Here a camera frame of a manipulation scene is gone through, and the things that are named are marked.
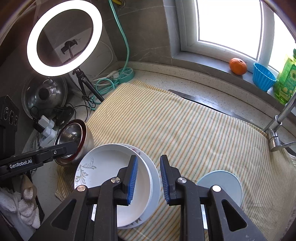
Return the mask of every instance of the metal screw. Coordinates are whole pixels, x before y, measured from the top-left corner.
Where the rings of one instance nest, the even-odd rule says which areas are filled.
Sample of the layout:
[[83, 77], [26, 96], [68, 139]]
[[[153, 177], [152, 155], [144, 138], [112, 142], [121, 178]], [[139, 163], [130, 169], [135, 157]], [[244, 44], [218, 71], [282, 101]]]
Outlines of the metal screw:
[[187, 179], [184, 178], [184, 177], [180, 177], [180, 178], [178, 178], [178, 182], [179, 183], [185, 183], [185, 182], [187, 182]]
[[77, 187], [78, 192], [83, 192], [85, 189], [86, 189], [85, 185], [80, 185], [80, 186]]
[[214, 186], [212, 187], [212, 189], [213, 189], [214, 192], [220, 192], [220, 191], [221, 191], [221, 187], [218, 186], [218, 185], [214, 185]]
[[119, 177], [113, 177], [113, 178], [111, 178], [111, 182], [118, 183], [118, 182], [120, 182], [120, 178]]

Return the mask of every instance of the light blue plate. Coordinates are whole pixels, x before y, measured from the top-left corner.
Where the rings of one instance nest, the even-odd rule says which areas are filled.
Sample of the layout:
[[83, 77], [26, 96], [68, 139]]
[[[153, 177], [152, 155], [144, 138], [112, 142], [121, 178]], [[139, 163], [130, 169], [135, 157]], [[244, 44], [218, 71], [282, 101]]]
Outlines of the light blue plate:
[[[219, 185], [231, 198], [240, 206], [242, 204], [242, 186], [235, 175], [224, 170], [209, 172], [196, 183], [198, 186], [210, 188], [213, 185]], [[207, 218], [204, 205], [202, 207], [202, 220], [204, 229], [207, 229]]]

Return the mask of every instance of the white plate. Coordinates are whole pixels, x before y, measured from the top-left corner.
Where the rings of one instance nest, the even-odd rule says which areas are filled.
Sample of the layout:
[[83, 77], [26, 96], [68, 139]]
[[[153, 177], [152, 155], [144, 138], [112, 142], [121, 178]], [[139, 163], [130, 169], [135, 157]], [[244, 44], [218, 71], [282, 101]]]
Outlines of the white plate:
[[[213, 185], [219, 185], [238, 206], [242, 204], [242, 186], [237, 177], [231, 172], [224, 170], [209, 172], [199, 179], [196, 185], [206, 188], [210, 188]], [[205, 207], [204, 205], [201, 205], [201, 207], [204, 229], [207, 229]]]
[[[83, 184], [88, 188], [101, 185], [104, 181], [116, 177], [122, 167], [126, 167], [131, 158], [138, 158], [138, 173], [133, 200], [129, 206], [117, 206], [117, 227], [126, 226], [137, 220], [148, 206], [152, 195], [152, 178], [148, 166], [141, 156], [132, 149], [120, 144], [105, 144], [88, 152], [77, 167], [74, 188]], [[91, 219], [94, 220], [96, 205]]]
[[157, 209], [159, 197], [160, 197], [160, 178], [153, 161], [150, 159], [149, 156], [146, 155], [145, 152], [141, 151], [137, 147], [134, 147], [128, 144], [121, 144], [121, 145], [131, 148], [133, 151], [137, 152], [142, 157], [144, 162], [146, 162], [152, 177], [152, 196], [144, 213], [136, 221], [132, 222], [131, 224], [124, 227], [119, 227], [119, 229], [131, 229], [133, 227], [137, 227], [140, 224], [144, 223], [148, 218], [150, 218], [150, 216]]

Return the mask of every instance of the metal pot lid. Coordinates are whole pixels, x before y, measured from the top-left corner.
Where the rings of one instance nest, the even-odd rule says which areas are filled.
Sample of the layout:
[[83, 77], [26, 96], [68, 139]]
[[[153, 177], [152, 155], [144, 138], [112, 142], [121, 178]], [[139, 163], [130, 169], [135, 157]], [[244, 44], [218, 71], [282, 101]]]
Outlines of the metal pot lid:
[[67, 94], [68, 87], [63, 77], [45, 79], [36, 76], [23, 87], [22, 106], [30, 118], [44, 115], [52, 119], [56, 115], [55, 108], [65, 105]]

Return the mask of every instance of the white cloth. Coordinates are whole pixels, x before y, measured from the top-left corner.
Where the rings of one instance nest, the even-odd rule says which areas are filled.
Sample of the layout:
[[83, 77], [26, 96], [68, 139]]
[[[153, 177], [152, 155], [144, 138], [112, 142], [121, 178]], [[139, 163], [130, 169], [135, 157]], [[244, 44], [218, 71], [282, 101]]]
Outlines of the white cloth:
[[18, 192], [10, 193], [7, 189], [0, 188], [0, 211], [5, 216], [5, 218], [15, 227], [19, 235], [24, 241], [28, 241], [29, 238], [35, 232], [35, 228], [26, 225], [22, 219], [21, 214], [19, 213], [18, 206], [21, 201], [21, 194]]
[[31, 188], [32, 195], [28, 189], [24, 190], [24, 195], [27, 195], [26, 200], [22, 199], [19, 201], [18, 210], [21, 220], [25, 224], [37, 229], [40, 227], [39, 209], [38, 207], [34, 209], [35, 205], [33, 201], [28, 201], [29, 196], [33, 197], [33, 189]]

